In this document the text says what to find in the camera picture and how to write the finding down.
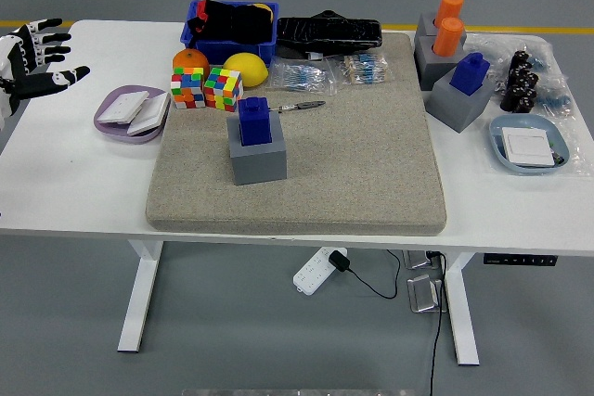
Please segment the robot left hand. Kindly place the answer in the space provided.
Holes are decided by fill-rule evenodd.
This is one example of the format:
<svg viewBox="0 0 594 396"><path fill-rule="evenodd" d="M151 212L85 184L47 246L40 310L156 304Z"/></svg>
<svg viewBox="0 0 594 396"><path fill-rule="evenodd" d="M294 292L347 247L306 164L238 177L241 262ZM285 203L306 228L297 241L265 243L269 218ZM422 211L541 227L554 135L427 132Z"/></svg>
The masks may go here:
<svg viewBox="0 0 594 396"><path fill-rule="evenodd" d="M38 72L51 62L65 59L71 49L64 43L68 33L45 33L61 19L42 19L26 23L1 37L1 123L13 116L25 99L57 94L90 73L87 66L72 70Z"/></svg>

